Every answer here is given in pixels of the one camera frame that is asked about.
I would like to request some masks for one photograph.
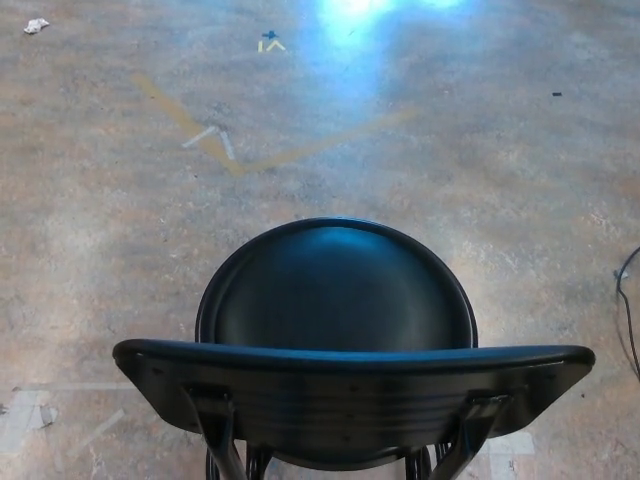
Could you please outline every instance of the paper scrap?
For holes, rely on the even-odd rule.
[[[29,420],[29,430],[38,430],[53,424],[58,418],[58,410],[48,406],[36,406]]]
[[[47,22],[44,18],[34,18],[33,20],[29,20],[29,23],[24,29],[24,33],[28,33],[29,35],[33,35],[38,33],[44,27],[48,27],[49,22]]]
[[[615,279],[618,279],[618,276],[620,276],[620,272],[618,272],[617,270],[613,271],[613,276],[615,277]],[[629,274],[627,273],[627,271],[625,270],[624,272],[622,272],[622,277],[621,280],[624,280],[625,278],[629,278]]]

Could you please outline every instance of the black cable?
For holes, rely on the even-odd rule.
[[[622,288],[620,287],[620,283],[622,282],[622,275],[624,274],[625,268],[627,268],[627,266],[633,260],[633,257],[635,257],[638,254],[638,252],[640,252],[640,247],[636,248],[633,251],[633,253],[629,255],[629,258],[627,258],[627,260],[625,260],[625,262],[622,264],[622,268],[618,272],[618,279],[616,281],[616,292],[619,293],[622,299],[624,300],[624,306],[627,309],[627,322],[629,324],[629,341],[631,342],[631,353],[633,354],[633,361],[636,364],[636,376],[638,377],[638,380],[640,380],[640,362],[638,362],[638,354],[636,353],[636,342],[633,340],[633,325],[631,324],[631,308],[629,307],[629,299],[627,298],[626,294],[622,291]]]

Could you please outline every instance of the chair seat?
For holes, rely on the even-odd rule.
[[[294,222],[244,245],[209,284],[196,339],[352,352],[477,345],[444,263],[400,232],[353,219]]]

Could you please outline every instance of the yellow floor marking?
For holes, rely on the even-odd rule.
[[[269,168],[277,167],[279,165],[284,165],[287,163],[292,163],[292,162],[295,162],[296,160],[299,160],[300,158],[314,155],[323,150],[326,150],[327,148],[340,145],[341,143],[346,143],[359,135],[364,135],[366,133],[370,133],[374,130],[378,130],[383,127],[396,125],[398,123],[414,118],[417,115],[418,115],[417,109],[407,109],[399,113],[385,115],[384,117],[373,120],[372,122],[365,123],[357,127],[353,127],[344,132],[330,135],[316,142],[310,143],[306,146],[294,148],[287,152],[279,153],[264,162],[245,166],[244,169],[247,173],[262,172]]]
[[[286,50],[286,48],[284,48],[279,41],[274,40],[273,42],[271,42],[271,45],[267,47],[267,52],[270,52],[273,47],[278,47],[280,50]]]
[[[133,83],[148,95],[153,101],[184,131],[188,138],[193,138],[203,132],[203,127],[196,122],[182,105],[175,102],[160,90],[149,78],[136,73],[131,77]],[[242,175],[244,169],[241,165],[229,159],[222,142],[214,136],[207,136],[198,141],[200,148],[217,159],[232,175]]]

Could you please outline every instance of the concrete floor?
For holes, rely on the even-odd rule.
[[[612,277],[640,244],[632,4],[5,0],[0,478],[204,478],[202,441],[158,419],[111,349],[191,339],[231,252],[320,215],[437,252],[482,346],[595,350],[589,377],[461,478],[639,478]],[[23,34],[38,16],[51,26]],[[640,265],[625,288],[640,331]],[[273,462],[279,478],[402,469]]]

